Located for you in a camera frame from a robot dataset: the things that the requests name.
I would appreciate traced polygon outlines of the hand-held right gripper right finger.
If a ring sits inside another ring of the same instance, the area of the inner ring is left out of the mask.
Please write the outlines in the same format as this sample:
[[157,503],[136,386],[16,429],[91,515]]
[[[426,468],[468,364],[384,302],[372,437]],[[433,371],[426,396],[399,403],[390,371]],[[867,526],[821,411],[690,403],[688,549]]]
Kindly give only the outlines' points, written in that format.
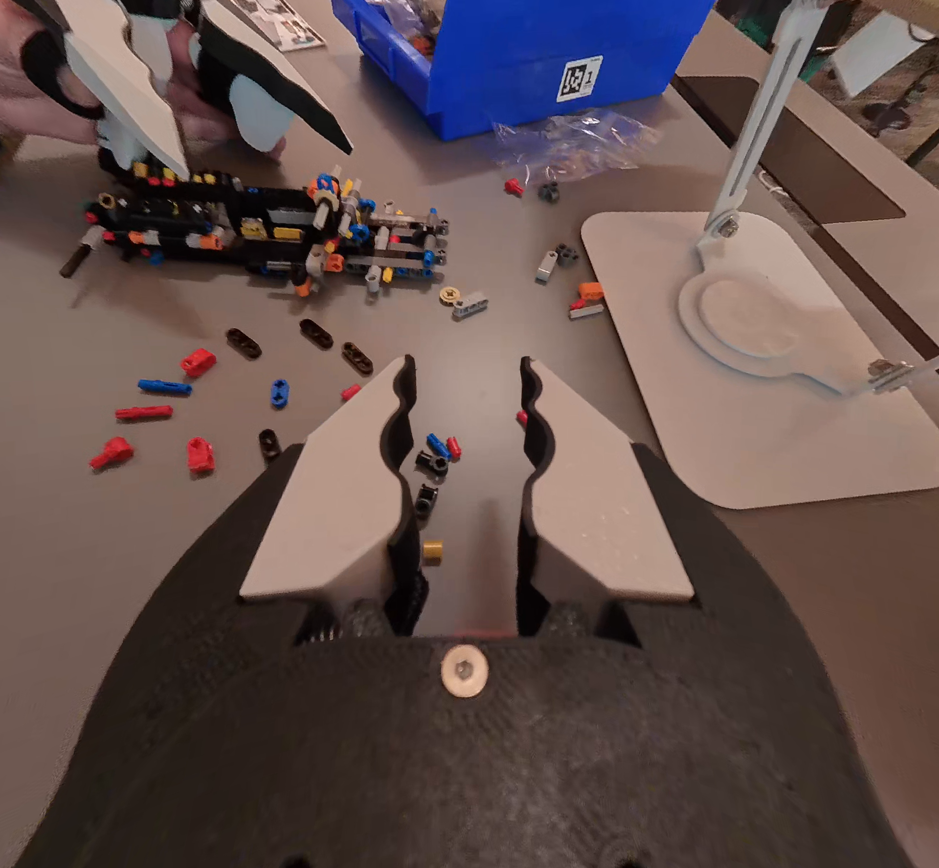
[[693,584],[640,465],[640,448],[546,365],[520,361],[524,454],[515,616],[533,636],[573,605],[590,633],[627,603],[690,604]]

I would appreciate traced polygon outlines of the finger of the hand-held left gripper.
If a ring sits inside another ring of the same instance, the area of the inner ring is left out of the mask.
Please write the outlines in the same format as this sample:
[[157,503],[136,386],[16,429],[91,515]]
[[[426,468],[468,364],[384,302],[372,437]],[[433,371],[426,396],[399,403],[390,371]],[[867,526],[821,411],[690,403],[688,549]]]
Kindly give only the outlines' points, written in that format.
[[177,120],[128,42],[129,19],[114,0],[54,0],[63,17],[72,72],[116,122],[178,177],[188,178]]
[[229,110],[243,139],[271,151],[298,117],[340,152],[353,144],[335,113],[247,18],[223,0],[199,0],[194,66],[204,99]]

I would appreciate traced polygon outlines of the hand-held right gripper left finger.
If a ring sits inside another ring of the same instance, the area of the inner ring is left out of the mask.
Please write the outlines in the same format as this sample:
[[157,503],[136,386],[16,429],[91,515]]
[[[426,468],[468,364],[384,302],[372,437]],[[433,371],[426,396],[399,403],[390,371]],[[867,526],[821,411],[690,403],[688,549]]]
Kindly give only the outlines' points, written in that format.
[[241,583],[244,601],[294,599],[335,616],[358,601],[409,636],[429,593],[412,491],[413,356],[393,360],[311,432]]

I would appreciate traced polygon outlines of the lego vehicle chassis model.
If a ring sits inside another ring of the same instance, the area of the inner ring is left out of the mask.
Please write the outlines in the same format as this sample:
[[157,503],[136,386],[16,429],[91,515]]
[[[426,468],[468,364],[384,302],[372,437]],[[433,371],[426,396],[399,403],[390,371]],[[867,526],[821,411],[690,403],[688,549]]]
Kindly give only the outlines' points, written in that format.
[[339,167],[292,189],[219,170],[188,179],[143,162],[122,170],[110,154],[100,164],[119,187],[87,205],[87,230],[60,269],[64,278],[111,247],[126,262],[203,262],[282,277],[301,298],[332,275],[362,278],[369,295],[396,278],[443,280],[449,222],[434,208],[413,216],[390,202],[380,211]]

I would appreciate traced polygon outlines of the person's left hand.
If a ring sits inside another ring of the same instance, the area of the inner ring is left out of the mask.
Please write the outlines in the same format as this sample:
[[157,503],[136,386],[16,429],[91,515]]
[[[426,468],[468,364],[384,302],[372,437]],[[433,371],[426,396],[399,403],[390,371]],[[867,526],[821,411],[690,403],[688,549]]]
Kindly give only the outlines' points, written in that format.
[[[37,135],[80,145],[97,142],[97,125],[60,107],[22,70],[23,45],[44,29],[40,20],[12,0],[1,0],[1,131],[2,135]],[[233,117],[202,100],[190,55],[194,28],[180,20],[167,33],[174,72],[167,99],[188,140],[239,140]]]

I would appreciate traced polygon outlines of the instruction booklet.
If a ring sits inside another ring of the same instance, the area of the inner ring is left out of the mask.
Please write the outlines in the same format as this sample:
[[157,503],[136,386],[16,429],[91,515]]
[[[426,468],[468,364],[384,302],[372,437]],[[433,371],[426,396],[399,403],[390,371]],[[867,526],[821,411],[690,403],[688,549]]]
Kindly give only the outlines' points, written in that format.
[[286,0],[229,0],[282,53],[324,48],[326,40]]

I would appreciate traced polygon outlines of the white folding stand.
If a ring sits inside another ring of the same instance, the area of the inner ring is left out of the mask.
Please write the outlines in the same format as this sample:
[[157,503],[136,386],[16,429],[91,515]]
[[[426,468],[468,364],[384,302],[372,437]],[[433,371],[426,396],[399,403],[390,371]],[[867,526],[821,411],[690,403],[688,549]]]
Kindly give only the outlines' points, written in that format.
[[[606,212],[581,227],[670,467],[729,510],[937,488],[937,424],[911,393],[937,379],[937,358],[883,360],[792,235],[744,211],[834,1],[782,12],[709,213]],[[937,0],[887,7],[937,22]]]

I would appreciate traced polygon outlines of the blue bin with white tag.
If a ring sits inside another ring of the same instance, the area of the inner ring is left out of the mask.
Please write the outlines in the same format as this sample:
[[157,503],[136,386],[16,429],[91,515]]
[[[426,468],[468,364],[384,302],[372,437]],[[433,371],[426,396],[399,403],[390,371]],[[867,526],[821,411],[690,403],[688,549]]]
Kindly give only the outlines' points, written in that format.
[[335,17],[445,141],[651,98],[717,0],[447,0],[432,59],[367,0]]

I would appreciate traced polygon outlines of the clear plastic parts bag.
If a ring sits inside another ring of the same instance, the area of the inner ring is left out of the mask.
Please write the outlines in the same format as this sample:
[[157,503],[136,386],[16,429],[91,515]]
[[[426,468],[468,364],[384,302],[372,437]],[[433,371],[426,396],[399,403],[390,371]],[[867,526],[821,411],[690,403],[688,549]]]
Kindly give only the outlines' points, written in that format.
[[612,110],[494,125],[490,155],[522,183],[579,181],[609,170],[635,170],[661,134]]

